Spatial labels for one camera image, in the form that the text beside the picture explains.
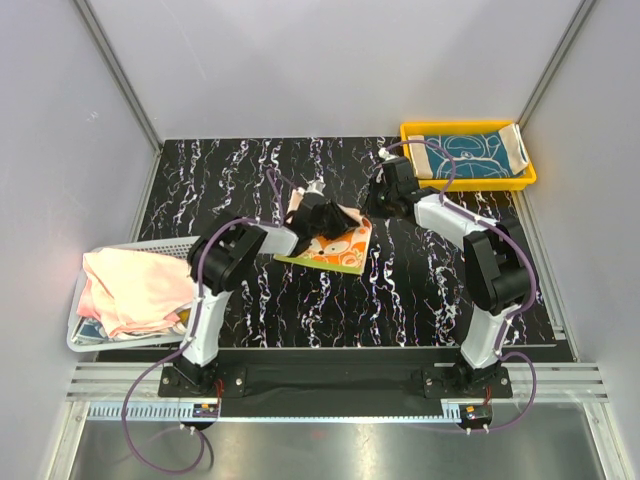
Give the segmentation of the orange white patterned towel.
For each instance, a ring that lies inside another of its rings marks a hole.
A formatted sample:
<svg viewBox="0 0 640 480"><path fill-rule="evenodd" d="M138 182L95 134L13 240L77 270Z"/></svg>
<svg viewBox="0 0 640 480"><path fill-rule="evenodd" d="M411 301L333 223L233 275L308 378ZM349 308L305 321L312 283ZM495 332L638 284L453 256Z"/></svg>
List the orange white patterned towel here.
<svg viewBox="0 0 640 480"><path fill-rule="evenodd" d="M304 193L321 194L314 190L296 188L291 194L287 213L298 205ZM361 275L365 269L372 236L372 223L358 209L338 205L349 216L358 221L357 228L335 240L316 237L311 241L311 245L307 250L295 250L294 248L291 254L275 255L274 259L313 269Z"/></svg>

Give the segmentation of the teal beige Doraemon towel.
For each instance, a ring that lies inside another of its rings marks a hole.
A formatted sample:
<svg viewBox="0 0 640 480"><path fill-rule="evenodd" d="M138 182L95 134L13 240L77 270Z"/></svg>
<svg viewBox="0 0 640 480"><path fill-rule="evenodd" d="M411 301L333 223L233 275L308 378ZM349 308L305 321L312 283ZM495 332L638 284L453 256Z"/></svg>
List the teal beige Doraemon towel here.
<svg viewBox="0 0 640 480"><path fill-rule="evenodd" d="M452 165L442 149L454 159L456 179L517 178L530 165L520 128L515 123L488 133L411 135L408 139L432 143L432 146L423 143L407 145L420 179L450 178Z"/></svg>

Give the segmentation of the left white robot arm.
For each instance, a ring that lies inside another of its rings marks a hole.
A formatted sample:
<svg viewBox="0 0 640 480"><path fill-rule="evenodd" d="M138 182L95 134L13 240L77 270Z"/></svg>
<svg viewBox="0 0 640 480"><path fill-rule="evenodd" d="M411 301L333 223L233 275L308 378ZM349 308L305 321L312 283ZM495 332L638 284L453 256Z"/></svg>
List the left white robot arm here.
<svg viewBox="0 0 640 480"><path fill-rule="evenodd" d="M174 360L181 384L196 396L215 386L219 334L227 303L260 255L296 257L323 236L336 239L363 225L358 211L320 193L300 195L280 224L223 210L191 246L187 256L194 298L187 333Z"/></svg>

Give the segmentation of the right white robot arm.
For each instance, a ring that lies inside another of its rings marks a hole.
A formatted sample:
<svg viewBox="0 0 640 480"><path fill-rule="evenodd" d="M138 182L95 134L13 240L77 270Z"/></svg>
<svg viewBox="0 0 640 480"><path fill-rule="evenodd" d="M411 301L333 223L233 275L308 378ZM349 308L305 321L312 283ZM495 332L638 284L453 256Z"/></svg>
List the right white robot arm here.
<svg viewBox="0 0 640 480"><path fill-rule="evenodd" d="M507 327L535 301L537 275L520 222L495 221L422 188L406 157L383 160L369 181L362 212L431 230L463 251L464 281L473 313L459 357L445 381L476 396L498 374Z"/></svg>

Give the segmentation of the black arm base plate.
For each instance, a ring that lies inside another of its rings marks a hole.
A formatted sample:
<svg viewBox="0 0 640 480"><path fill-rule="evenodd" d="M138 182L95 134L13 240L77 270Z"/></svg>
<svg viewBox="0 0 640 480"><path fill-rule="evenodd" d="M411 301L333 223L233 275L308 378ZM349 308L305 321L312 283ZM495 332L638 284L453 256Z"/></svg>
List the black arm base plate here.
<svg viewBox="0 0 640 480"><path fill-rule="evenodd" d="M510 399L511 379L500 363L468 367L459 349L224 349L206 367L175 360L162 369L161 397L242 398L263 392L377 391L426 399Z"/></svg>

